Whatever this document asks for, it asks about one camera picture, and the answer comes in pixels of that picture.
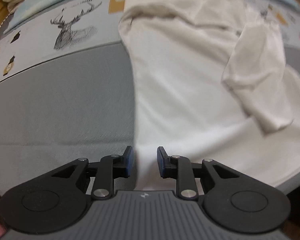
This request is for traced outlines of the white small shirt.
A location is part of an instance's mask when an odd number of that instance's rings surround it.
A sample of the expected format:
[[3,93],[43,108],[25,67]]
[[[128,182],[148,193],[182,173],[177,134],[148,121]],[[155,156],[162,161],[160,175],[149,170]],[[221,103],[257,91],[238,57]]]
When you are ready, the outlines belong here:
[[279,25],[244,0],[126,0],[119,33],[135,89],[138,190],[157,148],[214,159],[285,193],[300,186],[300,74]]

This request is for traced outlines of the deer print bed sheet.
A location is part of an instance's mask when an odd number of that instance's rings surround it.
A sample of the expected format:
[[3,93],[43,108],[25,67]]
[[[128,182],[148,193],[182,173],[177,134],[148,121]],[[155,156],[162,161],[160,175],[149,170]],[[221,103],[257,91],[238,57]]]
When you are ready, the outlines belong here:
[[138,27],[159,16],[130,20],[132,44],[118,26],[122,12],[109,12],[122,0],[67,0],[21,25],[0,40],[0,89],[110,90],[134,85],[136,91],[167,86],[200,90],[222,86],[230,48],[239,32],[217,25],[194,29],[184,43],[188,23],[167,16],[160,30]]

